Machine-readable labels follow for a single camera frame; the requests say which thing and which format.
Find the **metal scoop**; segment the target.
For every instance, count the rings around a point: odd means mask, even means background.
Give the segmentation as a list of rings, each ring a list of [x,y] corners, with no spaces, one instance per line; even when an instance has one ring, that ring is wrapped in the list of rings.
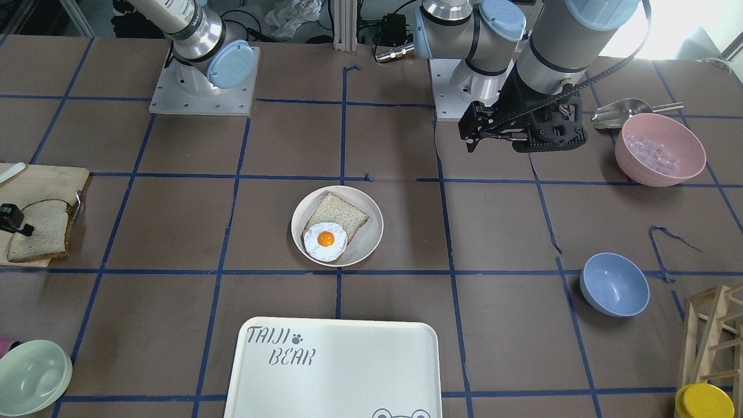
[[[662,113],[680,110],[684,103],[667,103],[650,106],[647,102],[638,98],[624,98],[600,107],[591,119],[594,129],[621,129],[630,117],[647,113]]]

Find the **blue bowl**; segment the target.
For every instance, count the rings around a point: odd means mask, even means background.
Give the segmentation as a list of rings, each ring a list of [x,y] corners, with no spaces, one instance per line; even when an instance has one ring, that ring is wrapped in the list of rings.
[[[584,299],[605,315],[628,318],[647,309],[650,286],[632,260],[615,253],[591,256],[579,275]]]

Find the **white round plate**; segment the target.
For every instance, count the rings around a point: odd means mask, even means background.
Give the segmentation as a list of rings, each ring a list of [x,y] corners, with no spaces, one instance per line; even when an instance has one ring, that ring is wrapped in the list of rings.
[[[350,239],[350,244],[347,244],[345,251],[337,260],[324,262],[311,257],[306,251],[303,230],[305,230],[305,226],[308,224],[311,215],[329,194],[334,194],[343,201],[348,202],[351,206],[364,212],[368,216],[368,219],[356,230],[353,238]],[[289,231],[298,251],[307,259],[319,265],[341,268],[358,264],[358,262],[366,259],[376,250],[383,236],[384,221],[377,202],[369,194],[356,188],[333,185],[309,193],[297,204],[290,220]]]

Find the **yellow lid container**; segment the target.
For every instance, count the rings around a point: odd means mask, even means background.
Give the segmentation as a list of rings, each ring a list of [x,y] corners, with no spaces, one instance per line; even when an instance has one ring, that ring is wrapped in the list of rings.
[[[732,399],[708,383],[682,386],[676,393],[675,410],[676,417],[735,417]]]

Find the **aluminium frame post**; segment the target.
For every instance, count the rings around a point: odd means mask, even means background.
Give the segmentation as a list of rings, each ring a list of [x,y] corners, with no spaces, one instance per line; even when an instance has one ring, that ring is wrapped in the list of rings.
[[[334,49],[353,53],[358,50],[358,1],[332,1],[334,16]]]

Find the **pink bowl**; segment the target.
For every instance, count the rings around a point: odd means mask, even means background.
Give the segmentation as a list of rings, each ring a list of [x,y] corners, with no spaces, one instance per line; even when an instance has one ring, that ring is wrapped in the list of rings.
[[[626,176],[648,187],[671,187],[699,175],[706,151],[684,124],[647,113],[626,121],[615,144],[615,159]]]

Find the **wooden cutting board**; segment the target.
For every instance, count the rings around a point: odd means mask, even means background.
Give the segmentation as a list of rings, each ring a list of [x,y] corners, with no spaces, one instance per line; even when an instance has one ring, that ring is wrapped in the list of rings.
[[[2,173],[14,164],[2,163]],[[71,206],[72,229],[77,212],[81,211],[80,193],[89,175],[89,170],[85,168],[27,164],[21,174],[2,183],[2,203],[15,204],[22,210],[23,207],[41,200],[64,200]],[[53,260],[37,260],[25,264],[8,262],[7,251],[12,236],[11,233],[2,231],[2,266],[47,267]]]

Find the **black power adapter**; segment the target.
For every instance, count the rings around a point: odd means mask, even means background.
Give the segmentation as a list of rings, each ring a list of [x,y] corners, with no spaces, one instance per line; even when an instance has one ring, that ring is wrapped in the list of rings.
[[[375,44],[385,47],[396,47],[408,42],[410,42],[410,36],[407,31],[406,16],[400,13],[388,13],[383,16]]]

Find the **fried egg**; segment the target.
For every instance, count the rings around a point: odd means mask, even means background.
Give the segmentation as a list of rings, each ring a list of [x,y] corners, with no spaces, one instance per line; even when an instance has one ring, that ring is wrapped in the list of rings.
[[[320,222],[302,235],[306,253],[321,262],[334,262],[345,252],[348,234],[340,224]]]

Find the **bread slice on plate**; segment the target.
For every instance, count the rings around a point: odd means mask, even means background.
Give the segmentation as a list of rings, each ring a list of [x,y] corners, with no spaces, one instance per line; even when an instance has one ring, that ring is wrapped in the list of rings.
[[[348,243],[350,243],[368,219],[369,215],[366,212],[339,198],[336,194],[328,192],[309,217],[304,232],[316,224],[332,222],[340,225],[345,230]]]

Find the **bread slice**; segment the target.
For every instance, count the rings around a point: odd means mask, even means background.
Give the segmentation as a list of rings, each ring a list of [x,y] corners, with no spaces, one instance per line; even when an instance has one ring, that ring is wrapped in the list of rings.
[[[24,221],[33,226],[30,236],[13,235],[7,251],[8,262],[25,264],[37,260],[64,258],[69,254],[71,206],[64,200],[46,199],[21,210]]]
[[[366,212],[339,198],[336,194],[328,192],[309,217],[304,232],[316,224],[332,222],[340,225],[345,230],[348,243],[350,243],[368,219],[369,215]]]

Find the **pink cloth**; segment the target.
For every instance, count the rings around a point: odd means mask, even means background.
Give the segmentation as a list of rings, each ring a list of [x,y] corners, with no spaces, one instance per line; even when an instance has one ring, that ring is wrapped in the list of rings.
[[[16,348],[21,344],[21,341],[11,338],[0,339],[0,358],[2,359],[10,350]]]

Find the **white bear tray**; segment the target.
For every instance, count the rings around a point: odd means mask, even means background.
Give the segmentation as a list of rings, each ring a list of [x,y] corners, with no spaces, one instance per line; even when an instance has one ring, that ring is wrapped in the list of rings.
[[[409,321],[250,318],[226,417],[441,417],[438,337]]]

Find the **wooden rack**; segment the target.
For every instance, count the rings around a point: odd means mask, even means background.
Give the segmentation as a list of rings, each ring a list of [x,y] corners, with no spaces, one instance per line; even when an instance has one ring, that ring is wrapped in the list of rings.
[[[730,379],[735,407],[741,405],[741,289],[720,285],[687,297],[677,384]],[[733,367],[715,371],[716,355],[726,350],[733,354]]]

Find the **green bowl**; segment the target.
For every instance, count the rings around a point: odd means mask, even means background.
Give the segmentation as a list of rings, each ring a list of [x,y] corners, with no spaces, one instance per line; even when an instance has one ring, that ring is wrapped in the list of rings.
[[[32,340],[1,360],[1,413],[30,415],[56,402],[73,373],[71,357],[53,341]]]

